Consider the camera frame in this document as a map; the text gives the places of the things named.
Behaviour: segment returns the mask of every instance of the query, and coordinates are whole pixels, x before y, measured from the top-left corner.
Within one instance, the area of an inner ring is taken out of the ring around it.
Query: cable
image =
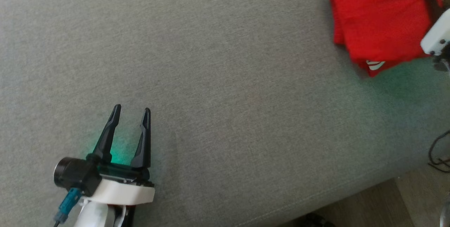
[[[430,160],[430,163],[428,163],[428,165],[430,165],[431,167],[433,167],[443,173],[447,173],[447,174],[449,174],[450,171],[444,171],[436,166],[440,165],[440,164],[444,164],[445,166],[450,168],[450,166],[446,163],[450,160],[442,160],[442,159],[438,158],[437,160],[439,160],[439,161],[436,162],[433,160],[432,152],[433,152],[434,147],[436,146],[437,142],[439,142],[440,139],[443,139],[444,137],[446,137],[448,134],[450,134],[450,130],[446,131],[444,134],[442,134],[442,135],[438,136],[436,139],[434,139],[434,141],[430,147],[430,150],[428,151],[428,159]]]
[[[72,187],[67,193],[66,198],[59,206],[59,211],[56,213],[53,220],[56,222],[54,227],[57,227],[60,223],[65,223],[72,208],[77,205],[82,196],[82,191],[79,188]]]

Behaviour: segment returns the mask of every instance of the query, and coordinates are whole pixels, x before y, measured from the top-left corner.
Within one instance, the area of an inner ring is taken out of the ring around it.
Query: gray couch
[[[0,0],[0,38],[2,226],[51,226],[55,164],[117,103],[118,163],[152,110],[137,227],[276,226],[423,165],[448,129],[448,75],[361,76],[328,0]]]

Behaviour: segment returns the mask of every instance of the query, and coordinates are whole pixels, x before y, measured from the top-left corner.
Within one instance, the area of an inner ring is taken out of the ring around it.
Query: wooden floor
[[[425,166],[315,212],[336,227],[438,227],[449,192],[450,174]]]

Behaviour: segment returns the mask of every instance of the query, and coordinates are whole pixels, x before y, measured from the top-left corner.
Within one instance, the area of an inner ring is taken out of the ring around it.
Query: white logo
[[[369,60],[366,60],[366,63],[368,65],[368,68],[372,71],[378,70],[380,67],[384,65],[385,62],[370,62]]]

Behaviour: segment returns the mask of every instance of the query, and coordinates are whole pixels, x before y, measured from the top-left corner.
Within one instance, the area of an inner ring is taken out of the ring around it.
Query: blue cable connector
[[[60,223],[65,223],[67,217],[69,216],[72,208],[77,205],[78,201],[82,196],[82,191],[79,188],[72,187],[67,193],[66,198],[64,198],[63,202],[59,206],[59,211],[56,213],[53,220],[56,222],[55,226],[58,226]]]

